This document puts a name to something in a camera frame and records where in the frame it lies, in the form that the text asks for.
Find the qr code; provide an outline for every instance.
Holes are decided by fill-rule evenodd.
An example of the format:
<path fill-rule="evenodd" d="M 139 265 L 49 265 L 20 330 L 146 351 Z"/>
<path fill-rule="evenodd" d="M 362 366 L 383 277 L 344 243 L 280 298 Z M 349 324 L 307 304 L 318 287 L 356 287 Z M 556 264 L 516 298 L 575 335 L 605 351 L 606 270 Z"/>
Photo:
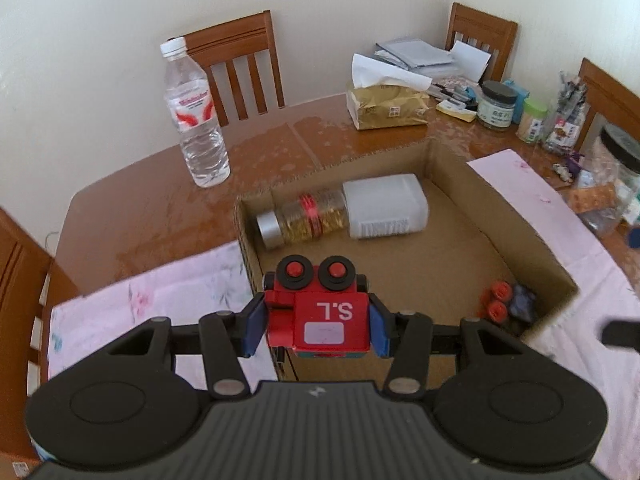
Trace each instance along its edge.
<path fill-rule="evenodd" d="M 29 475 L 29 466 L 26 462 L 13 462 L 14 473 L 18 478 L 24 478 Z"/>

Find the table surface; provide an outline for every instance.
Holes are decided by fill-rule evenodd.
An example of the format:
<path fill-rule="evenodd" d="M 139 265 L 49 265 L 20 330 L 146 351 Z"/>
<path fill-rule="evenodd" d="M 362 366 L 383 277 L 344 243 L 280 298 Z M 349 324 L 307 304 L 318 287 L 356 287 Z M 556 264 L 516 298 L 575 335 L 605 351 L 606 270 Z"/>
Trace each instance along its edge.
<path fill-rule="evenodd" d="M 494 132 L 434 107 L 428 119 L 428 126 L 358 132 L 341 94 L 226 126 L 231 176 L 218 186 L 197 187 L 174 146 L 78 192 L 66 215 L 49 283 L 44 356 L 53 306 L 234 240 L 236 197 L 300 174 L 428 136 L 469 160 L 511 148 L 549 184 L 563 187 L 551 168 L 557 158 L 521 142 L 513 130 Z M 638 290 L 640 251 L 626 246 L 622 232 L 603 244 Z"/>

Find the green lid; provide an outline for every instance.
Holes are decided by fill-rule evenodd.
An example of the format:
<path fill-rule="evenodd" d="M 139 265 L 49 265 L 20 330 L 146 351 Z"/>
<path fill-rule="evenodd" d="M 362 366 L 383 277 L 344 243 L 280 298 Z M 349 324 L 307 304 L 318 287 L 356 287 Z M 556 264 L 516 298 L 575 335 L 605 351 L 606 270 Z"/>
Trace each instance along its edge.
<path fill-rule="evenodd" d="M 546 105 L 527 97 L 524 99 L 524 113 L 529 114 L 534 119 L 544 119 L 546 117 Z"/>

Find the water bottle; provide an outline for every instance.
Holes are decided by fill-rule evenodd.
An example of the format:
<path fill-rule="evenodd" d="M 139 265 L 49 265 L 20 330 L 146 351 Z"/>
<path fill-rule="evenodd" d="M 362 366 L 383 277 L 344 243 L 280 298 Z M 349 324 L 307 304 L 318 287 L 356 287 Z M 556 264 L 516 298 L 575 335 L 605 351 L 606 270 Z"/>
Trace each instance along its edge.
<path fill-rule="evenodd" d="M 164 100 L 180 133 L 180 148 L 194 182 L 215 186 L 229 176 L 229 158 L 204 70 L 187 55 L 184 38 L 160 46 L 168 61 Z"/>

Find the wooden chair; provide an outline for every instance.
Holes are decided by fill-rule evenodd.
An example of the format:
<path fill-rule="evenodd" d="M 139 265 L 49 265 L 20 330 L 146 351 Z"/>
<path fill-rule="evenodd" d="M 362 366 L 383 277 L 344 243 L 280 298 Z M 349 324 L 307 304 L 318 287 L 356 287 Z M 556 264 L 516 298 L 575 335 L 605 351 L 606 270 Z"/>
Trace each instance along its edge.
<path fill-rule="evenodd" d="M 0 478 L 13 478 L 14 463 L 39 460 L 24 427 L 27 362 L 41 364 L 30 345 L 40 294 L 52 258 L 0 208 Z"/>
<path fill-rule="evenodd" d="M 587 102 L 591 107 L 575 149 L 582 147 L 596 114 L 640 140 L 640 97 L 587 58 L 582 60 L 580 77 L 587 83 Z"/>
<path fill-rule="evenodd" d="M 251 77 L 258 113 L 264 114 L 267 112 L 267 104 L 264 99 L 262 83 L 260 82 L 258 65 L 255 61 L 255 53 L 262 50 L 269 51 L 278 106 L 284 108 L 284 95 L 282 94 L 280 68 L 278 66 L 276 44 L 273 39 L 270 10 L 239 18 L 232 22 L 203 28 L 187 34 L 184 39 L 187 42 L 188 54 L 207 72 L 214 106 L 221 126 L 226 126 L 229 120 L 211 71 L 211 67 L 218 63 L 225 63 L 238 118 L 244 120 L 248 117 L 238 81 L 238 74 L 233 62 L 237 57 L 246 56 L 247 58 L 249 76 Z"/>
<path fill-rule="evenodd" d="M 476 47 L 492 54 L 482 80 L 502 81 L 507 60 L 516 39 L 518 24 L 455 2 L 451 7 L 446 49 L 462 34 L 463 43 L 476 40 Z"/>

